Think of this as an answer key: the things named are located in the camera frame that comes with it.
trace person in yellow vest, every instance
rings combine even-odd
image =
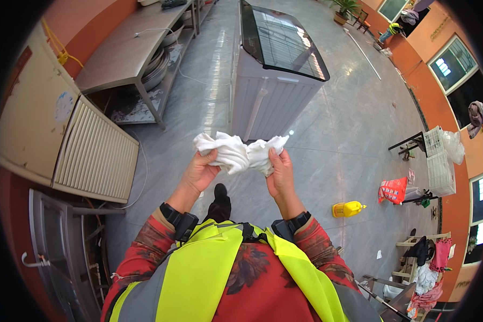
[[[380,44],[384,44],[385,40],[397,34],[398,32],[400,32],[401,35],[405,36],[403,28],[404,25],[400,19],[397,22],[391,23],[390,25],[388,25],[388,29],[386,29],[386,32],[379,37],[378,42]]]
[[[231,221],[223,184],[197,224],[189,212],[220,171],[209,165],[217,154],[196,153],[149,216],[113,273],[101,321],[381,321],[297,196],[286,150],[269,152],[266,184],[282,216],[273,232]]]

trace red bag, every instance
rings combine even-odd
[[[407,183],[408,177],[381,182],[378,191],[378,203],[382,202],[385,198],[395,204],[402,203],[404,201]]]

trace white power cord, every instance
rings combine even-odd
[[[143,32],[145,32],[147,30],[170,30],[172,35],[175,36],[174,31],[170,28],[148,28],[148,29],[145,29],[145,30],[140,31],[140,32],[135,32],[134,37],[136,38],[136,37],[140,36],[140,34],[142,34]],[[177,40],[177,37],[175,37],[175,42],[179,45],[179,40]],[[204,84],[204,85],[209,85],[209,86],[229,86],[229,85],[231,85],[231,82],[229,82],[228,84],[220,84],[220,85],[218,85],[218,84],[208,84],[208,83],[205,83],[203,81],[199,81],[198,79],[194,79],[193,77],[186,76],[185,74],[183,74],[181,72],[181,64],[180,63],[179,63],[179,67],[177,67],[177,70],[179,71],[179,74],[181,74],[181,76],[192,79],[194,81],[198,81],[199,83]]]
[[[138,135],[136,134],[136,132],[134,132],[134,131],[131,131],[131,132],[132,132],[132,134],[134,134],[134,136],[137,138],[138,142],[140,143],[140,148],[142,150],[143,158],[145,159],[145,166],[146,166],[146,169],[147,169],[147,173],[146,173],[146,176],[145,176],[145,182],[143,182],[142,190],[140,191],[140,195],[136,198],[136,200],[133,201],[131,204],[128,204],[125,207],[121,207],[121,208],[113,207],[114,209],[126,209],[126,208],[129,208],[130,206],[132,206],[133,204],[135,204],[136,201],[138,201],[138,199],[142,196],[143,190],[145,189],[145,185],[147,184],[147,179],[148,179],[148,162],[147,162],[147,157],[145,156],[145,151],[143,150],[142,141],[140,140],[140,138],[138,138]]]

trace yellow plastic bottle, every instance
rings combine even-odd
[[[333,205],[333,217],[351,217],[358,214],[366,205],[359,202],[337,203]]]

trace sleeve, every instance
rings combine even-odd
[[[130,283],[150,279],[173,243],[174,233],[150,216],[113,273],[113,285],[105,297],[101,322],[109,319],[106,316],[110,316],[113,302]]]
[[[333,283],[360,292],[354,282],[354,274],[333,247],[333,243],[315,218],[312,217],[308,227],[297,233],[294,238],[297,247],[305,252],[313,265],[324,272]]]

